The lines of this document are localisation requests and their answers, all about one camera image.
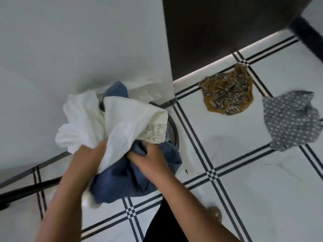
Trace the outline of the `person's foot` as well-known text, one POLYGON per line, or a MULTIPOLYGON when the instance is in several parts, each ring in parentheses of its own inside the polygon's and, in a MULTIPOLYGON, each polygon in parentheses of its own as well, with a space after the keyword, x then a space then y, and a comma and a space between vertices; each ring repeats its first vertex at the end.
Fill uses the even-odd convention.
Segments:
POLYGON ((216 220, 220 224, 222 223, 223 216, 221 210, 218 207, 207 207, 207 211, 214 220, 216 220))

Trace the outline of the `person's right forearm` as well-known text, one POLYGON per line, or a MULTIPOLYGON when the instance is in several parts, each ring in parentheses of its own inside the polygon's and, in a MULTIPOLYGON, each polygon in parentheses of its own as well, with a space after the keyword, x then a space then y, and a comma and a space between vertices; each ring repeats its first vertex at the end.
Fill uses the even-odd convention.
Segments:
POLYGON ((156 185, 188 242, 240 242, 174 175, 156 185))

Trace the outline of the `person's left forearm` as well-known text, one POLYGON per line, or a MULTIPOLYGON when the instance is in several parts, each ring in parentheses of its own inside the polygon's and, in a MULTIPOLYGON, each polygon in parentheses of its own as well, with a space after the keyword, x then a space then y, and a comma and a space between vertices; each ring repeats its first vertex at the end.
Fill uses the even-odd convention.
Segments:
POLYGON ((81 199, 95 174, 69 170, 63 175, 34 242, 81 241, 81 199))

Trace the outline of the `round metal laundry basket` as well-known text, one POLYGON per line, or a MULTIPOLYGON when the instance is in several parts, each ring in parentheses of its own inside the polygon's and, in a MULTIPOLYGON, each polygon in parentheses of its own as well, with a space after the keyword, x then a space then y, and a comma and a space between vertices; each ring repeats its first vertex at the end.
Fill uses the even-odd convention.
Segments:
POLYGON ((136 141, 153 144, 178 144, 177 130, 169 113, 152 103, 120 96, 105 97, 99 102, 102 139, 107 150, 126 153, 136 141))

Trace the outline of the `white lace-trimmed garment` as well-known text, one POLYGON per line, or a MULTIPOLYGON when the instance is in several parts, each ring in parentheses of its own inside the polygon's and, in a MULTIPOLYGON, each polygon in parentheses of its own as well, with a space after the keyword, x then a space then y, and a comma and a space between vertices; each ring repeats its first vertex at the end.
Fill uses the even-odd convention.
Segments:
POLYGON ((107 140, 106 152, 99 165, 100 174, 121 159, 135 140, 159 144, 165 141, 168 112, 135 99, 110 96, 103 99, 105 111, 93 90, 69 94, 63 105, 68 123, 56 135, 59 147, 74 154, 81 145, 95 148, 107 140))

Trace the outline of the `black metal bar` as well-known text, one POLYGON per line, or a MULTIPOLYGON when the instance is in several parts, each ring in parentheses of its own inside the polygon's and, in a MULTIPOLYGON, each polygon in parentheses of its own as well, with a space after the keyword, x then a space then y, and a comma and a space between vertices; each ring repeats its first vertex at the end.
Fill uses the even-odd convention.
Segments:
POLYGON ((62 176, 55 179, 47 180, 45 182, 37 183, 34 185, 22 187, 13 191, 0 194, 0 211, 6 209, 10 204, 19 199, 35 194, 37 192, 57 186, 61 181, 62 176))

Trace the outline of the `orange patterned cloth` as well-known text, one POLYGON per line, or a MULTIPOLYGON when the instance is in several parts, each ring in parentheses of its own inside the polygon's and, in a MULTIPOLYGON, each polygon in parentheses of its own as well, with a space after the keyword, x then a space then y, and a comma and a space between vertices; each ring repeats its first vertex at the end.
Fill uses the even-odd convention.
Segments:
POLYGON ((254 100, 253 79, 241 63, 230 72, 205 77, 199 88, 207 110, 226 116, 242 113, 254 100))

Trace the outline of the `person's right hand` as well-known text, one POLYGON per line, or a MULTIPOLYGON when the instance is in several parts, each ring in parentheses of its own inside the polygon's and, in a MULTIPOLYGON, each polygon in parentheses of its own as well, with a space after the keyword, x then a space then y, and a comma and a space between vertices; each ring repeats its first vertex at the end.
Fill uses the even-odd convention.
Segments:
POLYGON ((173 176, 158 145, 151 144, 150 154, 150 160, 141 164, 134 163, 147 179, 157 185, 167 177, 173 176))

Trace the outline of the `person's black trousers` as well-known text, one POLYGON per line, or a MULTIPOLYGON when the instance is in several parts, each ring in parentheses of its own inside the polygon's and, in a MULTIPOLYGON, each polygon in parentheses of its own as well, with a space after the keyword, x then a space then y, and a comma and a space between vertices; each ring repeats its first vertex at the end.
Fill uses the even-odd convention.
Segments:
POLYGON ((188 242, 165 198, 162 199, 143 242, 188 242))

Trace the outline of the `dark wooden door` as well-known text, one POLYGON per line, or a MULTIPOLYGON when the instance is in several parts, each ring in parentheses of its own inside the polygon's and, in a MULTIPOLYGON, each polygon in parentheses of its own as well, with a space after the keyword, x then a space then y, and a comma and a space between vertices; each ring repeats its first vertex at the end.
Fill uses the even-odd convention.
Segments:
POLYGON ((162 0, 173 81, 288 27, 312 0, 162 0))

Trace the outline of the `blue garment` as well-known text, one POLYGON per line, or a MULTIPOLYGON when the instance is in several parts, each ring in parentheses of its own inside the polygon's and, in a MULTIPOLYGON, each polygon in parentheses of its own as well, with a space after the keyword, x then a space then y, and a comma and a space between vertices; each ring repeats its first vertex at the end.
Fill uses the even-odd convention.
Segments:
MULTIPOLYGON (((103 99, 110 96, 129 98, 126 86, 120 81, 115 82, 105 91, 103 99)), ((141 142, 136 141, 131 149, 135 147, 136 143, 141 142)), ((178 144, 175 146, 171 142, 164 142, 158 144, 158 146, 169 169, 173 174, 176 174, 182 165, 178 144)), ((126 197, 145 196, 156 190, 155 185, 143 175, 134 163, 127 159, 127 154, 125 154, 117 162, 95 176, 90 187, 90 194, 95 204, 100 205, 102 203, 112 203, 126 197)))

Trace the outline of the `person's left hand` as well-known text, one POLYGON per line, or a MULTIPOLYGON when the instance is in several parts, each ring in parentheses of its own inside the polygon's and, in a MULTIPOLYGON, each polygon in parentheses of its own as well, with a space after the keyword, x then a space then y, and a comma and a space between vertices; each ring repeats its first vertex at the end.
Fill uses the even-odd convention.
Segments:
POLYGON ((67 177, 79 183, 89 184, 98 173, 101 161, 96 159, 94 149, 81 145, 75 152, 72 162, 66 172, 67 177))

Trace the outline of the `grey polka dot cloth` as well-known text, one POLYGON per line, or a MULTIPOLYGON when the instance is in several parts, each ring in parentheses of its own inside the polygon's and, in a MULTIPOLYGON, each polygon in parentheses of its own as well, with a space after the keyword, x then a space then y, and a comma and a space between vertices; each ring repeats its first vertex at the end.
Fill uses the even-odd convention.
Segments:
POLYGON ((295 90, 262 99, 271 149, 283 152, 318 140, 323 125, 319 111, 311 103, 313 97, 314 92, 295 90))

